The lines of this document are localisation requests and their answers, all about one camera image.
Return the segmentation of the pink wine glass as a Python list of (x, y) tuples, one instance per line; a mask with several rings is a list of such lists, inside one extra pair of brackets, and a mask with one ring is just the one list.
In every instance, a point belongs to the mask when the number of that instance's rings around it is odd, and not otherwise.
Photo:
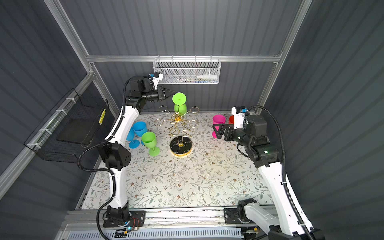
[[(226, 118), (225, 116), (223, 115), (215, 115), (213, 117), (213, 124), (216, 125), (216, 124), (225, 124), (226, 123)], [(212, 133), (212, 136), (216, 139), (217, 136), (216, 136), (216, 132), (219, 130), (219, 126), (215, 126), (214, 127), (214, 131)]]

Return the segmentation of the red wine glass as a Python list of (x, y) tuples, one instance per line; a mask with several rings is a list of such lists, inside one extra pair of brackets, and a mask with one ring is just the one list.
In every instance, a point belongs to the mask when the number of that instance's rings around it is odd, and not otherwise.
[(232, 115), (229, 117), (229, 124), (234, 125), (234, 123), (235, 123), (235, 118), (234, 118), (234, 115)]

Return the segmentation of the green wine glass back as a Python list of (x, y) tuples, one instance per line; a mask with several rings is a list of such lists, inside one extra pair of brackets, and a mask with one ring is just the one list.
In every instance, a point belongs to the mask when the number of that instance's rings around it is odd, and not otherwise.
[(174, 103), (174, 112), (179, 113), (179, 115), (183, 116), (187, 113), (187, 97), (185, 94), (178, 92), (172, 97)]

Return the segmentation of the green wine glass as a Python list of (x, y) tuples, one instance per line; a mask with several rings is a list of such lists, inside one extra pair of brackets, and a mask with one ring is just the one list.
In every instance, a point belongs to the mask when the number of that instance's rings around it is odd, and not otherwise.
[(179, 115), (183, 116), (187, 113), (187, 97), (185, 94), (178, 92), (172, 97), (174, 103), (174, 112), (179, 113)]
[(152, 157), (156, 157), (160, 154), (160, 148), (157, 147), (157, 138), (155, 133), (146, 132), (141, 137), (144, 145), (149, 149), (149, 154)]

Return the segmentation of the blue wine glass front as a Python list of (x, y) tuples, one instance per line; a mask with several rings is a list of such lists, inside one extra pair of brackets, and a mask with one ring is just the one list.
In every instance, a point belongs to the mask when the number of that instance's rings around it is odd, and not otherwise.
[[(143, 136), (143, 134), (148, 132), (147, 124), (145, 122), (137, 122), (137, 123), (133, 124), (132, 130), (134, 131), (134, 133), (138, 137), (141, 138)], [(131, 145), (132, 145), (131, 148), (132, 149), (138, 148), (140, 146), (140, 144), (142, 144), (142, 140), (132, 140), (131, 141)]]

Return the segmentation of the blue wine glass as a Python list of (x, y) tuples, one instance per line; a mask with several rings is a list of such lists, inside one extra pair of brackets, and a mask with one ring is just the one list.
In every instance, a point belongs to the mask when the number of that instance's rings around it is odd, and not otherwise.
[[(141, 138), (143, 136), (143, 134), (148, 132), (147, 124), (145, 122), (137, 122), (137, 123), (133, 124), (132, 130), (134, 131), (134, 133), (138, 137)], [(132, 140), (131, 141), (131, 145), (132, 145), (131, 148), (132, 149), (138, 148), (140, 146), (140, 144), (142, 144), (142, 140)]]
[(140, 146), (139, 140), (135, 139), (136, 133), (133, 128), (130, 129), (126, 141), (129, 142), (130, 149), (136, 149)]

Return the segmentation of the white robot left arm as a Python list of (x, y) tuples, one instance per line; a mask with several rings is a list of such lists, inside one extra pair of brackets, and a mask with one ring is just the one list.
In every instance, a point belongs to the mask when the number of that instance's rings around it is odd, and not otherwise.
[(105, 142), (98, 147), (100, 157), (111, 172), (111, 201), (107, 203), (106, 217), (115, 225), (124, 226), (131, 219), (125, 181), (132, 154), (125, 147), (126, 138), (146, 102), (163, 101), (175, 94), (158, 86), (163, 78), (163, 74), (155, 72), (147, 77), (134, 76), (126, 81), (120, 114)]

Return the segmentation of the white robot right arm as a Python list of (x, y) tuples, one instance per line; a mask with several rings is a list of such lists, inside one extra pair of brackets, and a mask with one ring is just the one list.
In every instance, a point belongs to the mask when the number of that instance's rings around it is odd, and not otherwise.
[(270, 240), (323, 240), (324, 233), (315, 229), (301, 208), (285, 172), (284, 152), (268, 140), (267, 122), (259, 115), (236, 114), (235, 124), (214, 124), (218, 139), (235, 141), (266, 181), (277, 216), (270, 215), (256, 200), (240, 201), (237, 215), (242, 223), (254, 222)]

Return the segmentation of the gold wine glass rack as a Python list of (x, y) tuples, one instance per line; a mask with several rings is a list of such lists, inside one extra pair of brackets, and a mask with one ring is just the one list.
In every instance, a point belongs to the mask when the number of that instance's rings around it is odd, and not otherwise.
[(166, 129), (169, 131), (168, 136), (173, 137), (170, 142), (170, 151), (176, 157), (186, 157), (193, 150), (192, 129), (197, 128), (199, 123), (197, 120), (185, 120), (185, 117), (188, 114), (195, 115), (199, 113), (200, 109), (193, 106), (184, 115), (181, 115), (179, 112), (171, 113), (167, 106), (162, 105), (159, 107), (159, 111), (161, 113), (168, 112), (171, 118), (165, 120), (155, 119), (154, 126), (159, 128), (169, 122), (171, 126), (166, 127)]

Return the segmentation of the white marker in basket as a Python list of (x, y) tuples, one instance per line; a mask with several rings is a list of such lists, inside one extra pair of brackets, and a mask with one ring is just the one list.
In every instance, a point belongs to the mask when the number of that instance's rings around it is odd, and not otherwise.
[(205, 81), (217, 81), (218, 75), (199, 75), (197, 76), (197, 79), (202, 79)]

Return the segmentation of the yellow item in black basket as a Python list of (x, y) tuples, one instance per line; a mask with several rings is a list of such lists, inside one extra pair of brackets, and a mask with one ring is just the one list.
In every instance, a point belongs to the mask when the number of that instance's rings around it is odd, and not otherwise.
[(106, 115), (106, 109), (103, 109), (103, 111), (101, 112), (99, 121), (98, 121), (98, 124), (99, 124), (99, 125), (102, 125), (102, 124), (103, 124), (103, 120), (104, 120), (104, 118), (105, 118), (105, 115)]

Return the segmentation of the black plate in basket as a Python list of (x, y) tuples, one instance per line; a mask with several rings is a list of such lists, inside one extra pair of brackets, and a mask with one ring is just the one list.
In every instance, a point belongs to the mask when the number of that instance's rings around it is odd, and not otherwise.
[(93, 140), (99, 124), (81, 119), (71, 119), (57, 136), (57, 140), (66, 143), (87, 146)]

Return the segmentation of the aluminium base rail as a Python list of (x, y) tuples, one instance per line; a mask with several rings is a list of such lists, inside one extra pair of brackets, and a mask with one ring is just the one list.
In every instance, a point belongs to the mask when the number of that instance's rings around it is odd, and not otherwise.
[[(267, 239), (261, 224), (242, 222), (235, 207), (143, 209), (128, 227), (102, 227), (109, 240), (246, 240)], [(97, 210), (69, 211), (57, 240), (101, 240)]]

